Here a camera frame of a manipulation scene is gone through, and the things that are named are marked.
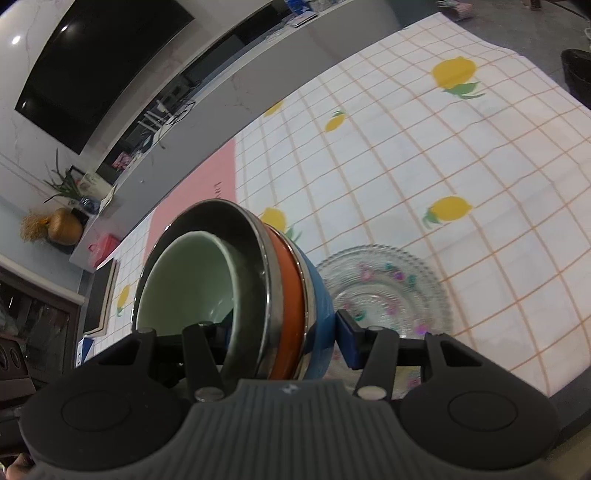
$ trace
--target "light green bowl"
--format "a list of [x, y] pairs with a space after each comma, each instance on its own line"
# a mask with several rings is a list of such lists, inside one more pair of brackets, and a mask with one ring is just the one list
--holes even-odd
[[137, 328], [178, 335], [194, 323], [220, 323], [233, 309], [231, 350], [242, 312], [249, 308], [250, 289], [245, 261], [233, 246], [207, 232], [185, 233], [154, 264], [140, 299]]

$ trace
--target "cabinet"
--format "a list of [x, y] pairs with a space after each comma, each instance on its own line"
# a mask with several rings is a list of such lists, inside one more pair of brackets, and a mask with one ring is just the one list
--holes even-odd
[[35, 386], [74, 366], [80, 309], [0, 267], [0, 336], [16, 340]]

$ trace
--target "yellow lemon print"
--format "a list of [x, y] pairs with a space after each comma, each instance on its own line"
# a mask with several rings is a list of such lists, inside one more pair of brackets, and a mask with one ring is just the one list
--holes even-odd
[[273, 115], [277, 110], [279, 110], [279, 108], [281, 108], [281, 105], [283, 105], [283, 100], [279, 100], [275, 105], [273, 105], [271, 108], [269, 108], [269, 110], [267, 110], [263, 116], [271, 116]]
[[123, 287], [121, 293], [119, 294], [119, 299], [117, 299], [117, 316], [121, 316], [121, 312], [123, 311], [123, 307], [125, 307], [125, 302], [127, 301], [127, 297], [129, 297], [129, 285]]
[[343, 122], [345, 121], [346, 116], [347, 116], [347, 114], [345, 112], [343, 112], [342, 110], [337, 110], [335, 113], [333, 113], [333, 116], [331, 117], [331, 119], [328, 122], [326, 122], [326, 126], [324, 127], [324, 131], [325, 132], [332, 132], [333, 130], [340, 127], [341, 124], [343, 124]]
[[459, 98], [469, 100], [484, 95], [468, 95], [477, 87], [478, 82], [466, 83], [476, 73], [476, 64], [464, 57], [457, 57], [451, 60], [444, 60], [433, 67], [431, 75], [437, 85], [447, 93], [457, 95]]
[[285, 219], [285, 213], [279, 208], [267, 207], [261, 215], [261, 220], [267, 225], [271, 225], [275, 230], [279, 230], [284, 233], [287, 238], [294, 242], [298, 240], [301, 233], [295, 235], [294, 228], [291, 226], [287, 230], [287, 221]]
[[458, 220], [472, 210], [472, 205], [461, 197], [444, 197], [429, 207], [423, 217], [423, 224], [431, 228], [431, 223], [441, 224], [441, 221], [452, 222]]

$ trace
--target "floor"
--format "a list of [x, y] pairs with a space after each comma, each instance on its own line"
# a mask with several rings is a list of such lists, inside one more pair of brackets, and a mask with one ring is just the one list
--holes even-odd
[[[567, 48], [587, 50], [583, 18], [549, 2], [532, 12], [519, 0], [469, 0], [474, 18], [461, 23], [478, 37], [524, 55], [566, 88], [560, 53]], [[591, 426], [554, 449], [550, 468], [563, 480], [578, 480], [591, 469]]]
[[561, 86], [560, 53], [567, 48], [589, 49], [583, 29], [589, 22], [549, 2], [532, 12], [520, 0], [463, 0], [474, 5], [474, 17], [460, 25], [474, 35], [530, 59]]

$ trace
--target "stacked bowls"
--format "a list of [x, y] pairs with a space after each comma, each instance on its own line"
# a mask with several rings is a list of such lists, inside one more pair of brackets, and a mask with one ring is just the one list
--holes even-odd
[[312, 263], [283, 233], [227, 200], [181, 213], [154, 245], [139, 279], [132, 328], [179, 335], [231, 321], [220, 374], [321, 378], [335, 342], [330, 296]]

